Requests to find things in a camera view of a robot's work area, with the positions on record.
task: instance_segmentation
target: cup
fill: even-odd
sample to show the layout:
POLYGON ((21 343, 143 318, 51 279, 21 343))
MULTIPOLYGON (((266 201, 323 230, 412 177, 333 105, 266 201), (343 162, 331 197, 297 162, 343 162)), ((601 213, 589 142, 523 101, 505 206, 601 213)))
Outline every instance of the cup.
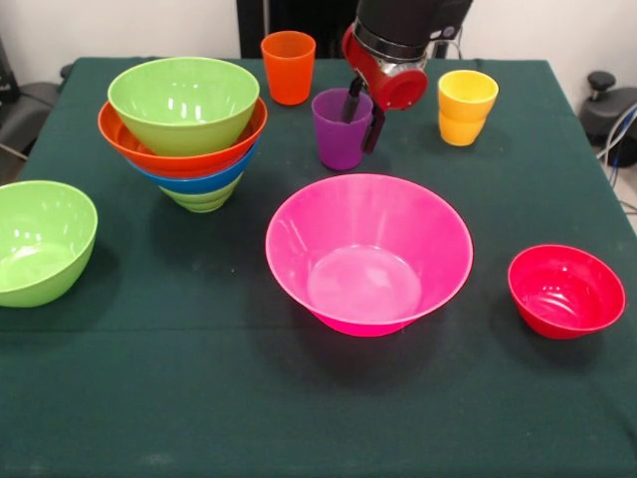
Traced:
POLYGON ((454 146, 472 144, 498 96, 498 83, 484 73, 457 70, 438 82, 438 123, 442 138, 454 146))
POLYGON ((263 39, 261 53, 275 102, 293 106, 310 97, 316 50, 315 39, 302 32, 277 32, 263 39))
POLYGON ((373 108, 371 98, 361 93, 353 120, 343 122, 340 115, 347 94, 347 88, 333 88, 312 101, 318 157, 326 167, 339 171, 352 169, 362 161, 362 141, 373 108))

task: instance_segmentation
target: green cloth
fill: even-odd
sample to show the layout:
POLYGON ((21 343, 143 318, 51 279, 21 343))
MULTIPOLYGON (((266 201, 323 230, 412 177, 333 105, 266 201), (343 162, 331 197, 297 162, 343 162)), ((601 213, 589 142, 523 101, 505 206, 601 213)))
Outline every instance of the green cloth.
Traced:
MULTIPOLYGON (((22 174, 79 187, 100 226, 66 296, 0 310, 0 476, 637 476, 637 240, 547 63, 431 61, 427 96, 387 115, 357 170, 445 197, 475 263, 442 310, 366 340, 323 326, 266 264, 277 207, 331 175, 310 102, 273 104, 261 61, 239 61, 270 119, 233 197, 196 215, 98 131, 108 83, 139 61, 78 60, 22 174), (476 67, 500 97, 455 148, 436 82, 476 67), (615 326, 569 342, 528 329, 507 268, 545 242, 614 268, 629 301, 615 326)), ((350 79, 317 61, 313 95, 350 79)))

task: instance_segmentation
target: white wall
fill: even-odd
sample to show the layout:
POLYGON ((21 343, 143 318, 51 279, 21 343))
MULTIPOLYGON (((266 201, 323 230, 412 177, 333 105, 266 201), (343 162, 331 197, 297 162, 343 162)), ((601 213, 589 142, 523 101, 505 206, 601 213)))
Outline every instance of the white wall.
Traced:
MULTIPOLYGON (((637 86, 635 18, 637 0, 474 0, 463 51, 548 59, 577 107, 594 69, 637 86)), ((0 0, 0 35, 20 83, 79 56, 240 54, 235 0, 0 0)))
POLYGON ((608 70, 618 85, 637 87, 635 19, 637 0, 474 0, 463 53, 549 60, 578 108, 593 70, 608 70))
POLYGON ((0 0, 0 36, 20 84, 80 56, 240 56, 235 0, 0 0))

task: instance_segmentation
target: plastic bowl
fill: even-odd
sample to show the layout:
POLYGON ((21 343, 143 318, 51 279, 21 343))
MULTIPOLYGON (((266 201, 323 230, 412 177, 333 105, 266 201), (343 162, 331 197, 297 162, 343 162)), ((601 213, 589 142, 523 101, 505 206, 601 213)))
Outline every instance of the plastic bowl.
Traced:
POLYGON ((159 189, 190 212, 212 212, 223 206, 230 198, 235 187, 239 184, 242 175, 243 172, 227 186, 217 189, 216 191, 207 192, 206 194, 180 194, 164 189, 163 187, 159 187, 159 189))
POLYGON ((210 58, 176 57, 132 67, 108 87, 108 101, 155 154, 191 156, 231 145, 248 123, 259 82, 210 58))
POLYGON ((375 337, 449 301, 469 276, 473 246, 460 215, 428 189, 347 174, 279 207, 266 256, 281 287, 329 327, 375 337))
POLYGON ((617 275, 573 247, 534 246, 509 267, 509 288, 529 326, 549 339, 574 339, 611 326, 626 295, 617 275))
POLYGON ((158 176, 156 174, 150 174, 149 172, 144 171, 143 169, 135 166, 130 161, 128 163, 159 187, 181 194, 204 194, 221 189, 222 187, 227 186, 232 181, 237 179, 237 177, 239 177, 239 175, 248 166, 248 163, 254 155, 258 145, 259 142, 257 141, 239 160, 239 162, 234 163, 227 169, 224 169, 221 172, 215 172, 214 174, 195 177, 192 179, 176 179, 174 177, 158 176))
POLYGON ((220 151, 198 156, 157 156, 121 122, 109 102, 100 110, 98 125, 102 136, 121 155, 151 174, 166 177, 192 178, 213 174, 241 159, 257 141, 268 120, 268 109, 259 98, 252 116, 235 143, 220 151))
POLYGON ((0 217, 0 306, 41 306, 67 292, 93 252, 89 197, 60 182, 16 182, 0 187, 0 217))

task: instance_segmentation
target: green bowl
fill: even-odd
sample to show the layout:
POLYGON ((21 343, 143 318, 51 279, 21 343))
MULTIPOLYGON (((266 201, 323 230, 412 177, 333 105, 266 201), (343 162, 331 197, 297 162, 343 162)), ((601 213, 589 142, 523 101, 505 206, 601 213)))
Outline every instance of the green bowl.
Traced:
POLYGON ((35 307, 62 296, 89 262, 97 230, 96 207, 73 186, 0 187, 0 306, 35 307))
POLYGON ((246 69, 197 57, 142 63, 108 87, 108 101, 121 121, 162 156, 194 156, 230 146, 258 97, 259 82, 246 69))
POLYGON ((207 192, 205 194, 181 194, 179 192, 170 191, 163 187, 159 187, 169 197, 171 197, 181 207, 188 209, 190 212, 212 212, 219 209, 239 184, 243 176, 243 172, 239 174, 237 179, 227 186, 217 189, 216 191, 207 192))

